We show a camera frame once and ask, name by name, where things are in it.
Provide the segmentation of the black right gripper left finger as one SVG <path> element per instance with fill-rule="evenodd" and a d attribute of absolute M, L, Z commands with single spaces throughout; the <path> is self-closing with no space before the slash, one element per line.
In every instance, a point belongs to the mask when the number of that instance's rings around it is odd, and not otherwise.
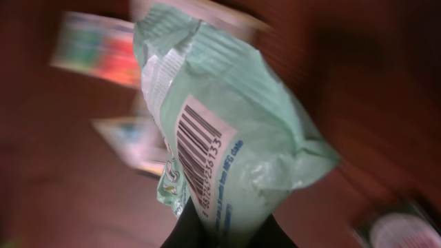
<path fill-rule="evenodd" d="M 213 248 L 214 245 L 205 230 L 192 199 L 190 198 L 171 234 L 161 248 Z"/>

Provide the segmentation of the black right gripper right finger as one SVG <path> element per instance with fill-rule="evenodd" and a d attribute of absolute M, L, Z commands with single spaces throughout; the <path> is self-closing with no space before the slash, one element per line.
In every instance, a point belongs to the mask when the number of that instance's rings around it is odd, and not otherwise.
<path fill-rule="evenodd" d="M 298 248 L 272 214 L 254 234 L 247 248 Z"/>

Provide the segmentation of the mint green wipes pack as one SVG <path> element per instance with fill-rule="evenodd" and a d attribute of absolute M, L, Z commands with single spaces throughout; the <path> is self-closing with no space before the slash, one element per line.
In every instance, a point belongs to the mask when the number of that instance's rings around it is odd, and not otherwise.
<path fill-rule="evenodd" d="M 221 245 L 244 247 L 280 202 L 338 164 L 252 45 L 154 3 L 134 26 L 134 53 L 169 152 L 157 198 L 176 216 L 192 201 Z"/>

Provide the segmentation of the teal tissue box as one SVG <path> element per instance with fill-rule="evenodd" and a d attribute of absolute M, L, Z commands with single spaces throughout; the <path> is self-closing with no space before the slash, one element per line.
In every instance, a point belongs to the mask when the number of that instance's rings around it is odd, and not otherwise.
<path fill-rule="evenodd" d="M 111 18 L 82 12 L 65 12 L 50 64 L 96 76 L 103 42 Z"/>

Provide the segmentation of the cream snack bag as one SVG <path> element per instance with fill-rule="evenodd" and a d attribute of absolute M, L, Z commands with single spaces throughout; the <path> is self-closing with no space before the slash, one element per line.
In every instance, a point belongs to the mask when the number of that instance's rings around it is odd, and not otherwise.
<path fill-rule="evenodd" d="M 202 19 L 248 43 L 253 43 L 259 32 L 269 28 L 244 11 L 214 1 L 162 0 L 161 3 Z M 159 177 L 166 166 L 167 149 L 140 87 L 136 87 L 133 110 L 131 116 L 97 119 L 92 124 L 129 167 Z"/>

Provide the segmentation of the orange small packet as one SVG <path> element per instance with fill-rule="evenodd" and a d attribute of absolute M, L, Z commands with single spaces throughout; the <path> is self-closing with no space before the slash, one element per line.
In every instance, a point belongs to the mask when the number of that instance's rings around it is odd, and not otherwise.
<path fill-rule="evenodd" d="M 132 33 L 112 32 L 103 40 L 97 74 L 125 87 L 138 88 L 140 71 L 133 52 Z"/>

